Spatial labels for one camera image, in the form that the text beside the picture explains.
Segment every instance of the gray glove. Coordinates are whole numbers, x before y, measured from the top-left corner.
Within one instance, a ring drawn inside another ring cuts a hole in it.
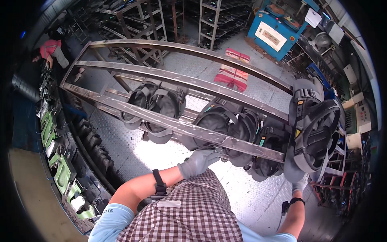
[[[307,187],[308,183],[309,183],[309,174],[305,173],[305,175],[301,180],[299,180],[296,183],[292,183],[292,192],[294,193],[295,191],[301,191],[302,193],[304,189]]]
[[[177,164],[184,179],[204,173],[208,166],[219,161],[221,154],[210,149],[197,149],[182,164]]]

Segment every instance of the blue machine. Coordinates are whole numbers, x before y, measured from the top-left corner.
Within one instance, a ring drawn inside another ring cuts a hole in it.
[[[319,10],[313,0],[302,0],[302,2],[301,8],[307,4],[314,11]],[[264,0],[261,10],[257,12],[250,27],[248,36],[270,56],[281,61],[297,42],[308,23],[304,21],[301,26],[292,24],[285,19],[288,15],[273,11],[271,6],[273,5],[270,5],[270,0]]]

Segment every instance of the diamond plate floor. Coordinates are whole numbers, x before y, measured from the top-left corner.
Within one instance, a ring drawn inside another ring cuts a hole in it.
[[[187,29],[190,29],[188,35],[192,35],[189,44],[196,45],[198,27],[188,23]],[[260,53],[244,41],[244,37],[243,33],[232,37],[224,42],[217,52],[224,53],[226,48],[233,48],[249,55],[252,65],[289,84],[293,84],[295,79],[291,73],[263,58]],[[100,38],[97,34],[92,34],[92,40],[100,40]],[[71,46],[71,53],[74,57],[82,49],[82,46],[74,39],[68,40],[68,45]],[[100,53],[107,60],[113,61],[107,58],[107,49],[101,50]],[[93,60],[94,57],[86,54],[84,59]],[[164,58],[163,69],[206,81],[213,81],[215,75],[219,72],[219,67],[219,63],[210,60],[180,53],[169,53]],[[78,85],[100,92],[104,82],[110,79],[111,76],[107,71],[88,69],[79,79]],[[139,85],[138,82],[128,82],[128,84],[133,89]],[[111,82],[109,87],[124,91],[115,81]],[[288,113],[291,96],[256,77],[249,76],[245,94]],[[201,99],[187,96],[187,108],[201,111],[206,103]],[[151,141],[142,141],[142,131],[126,129],[121,121],[87,103],[84,104],[84,109],[90,116],[91,124],[103,140],[102,145],[115,162],[114,171],[123,181],[149,173],[152,169],[161,170],[175,166],[191,153],[185,147],[172,141],[164,145],[158,145]],[[226,190],[232,211],[237,218],[261,235],[274,234],[280,220],[282,202],[291,198],[291,184],[286,181],[284,176],[270,177],[264,182],[256,182],[242,168],[234,167],[230,162],[217,162],[211,165],[210,169],[215,172]],[[306,211],[306,223],[300,239],[307,238],[305,241],[330,241],[339,226],[331,223],[330,230],[332,232],[319,230],[320,225],[318,225],[315,218],[316,213],[321,213],[321,210],[316,212],[316,209],[320,208],[316,206],[317,199],[312,194],[310,187],[304,191],[304,199],[307,201],[306,207],[309,207],[309,210]]]

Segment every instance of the pipe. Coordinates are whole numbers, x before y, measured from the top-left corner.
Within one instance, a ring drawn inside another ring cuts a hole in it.
[[[33,103],[37,103],[40,100],[39,92],[16,74],[14,74],[14,77],[12,78],[12,86]]]

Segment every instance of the cable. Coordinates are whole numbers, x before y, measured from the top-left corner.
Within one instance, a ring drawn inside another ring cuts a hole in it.
[[[279,226],[281,225],[281,221],[282,221],[282,215],[281,215],[281,218],[279,219],[279,224],[278,224],[278,228],[277,228],[276,232],[279,230]]]

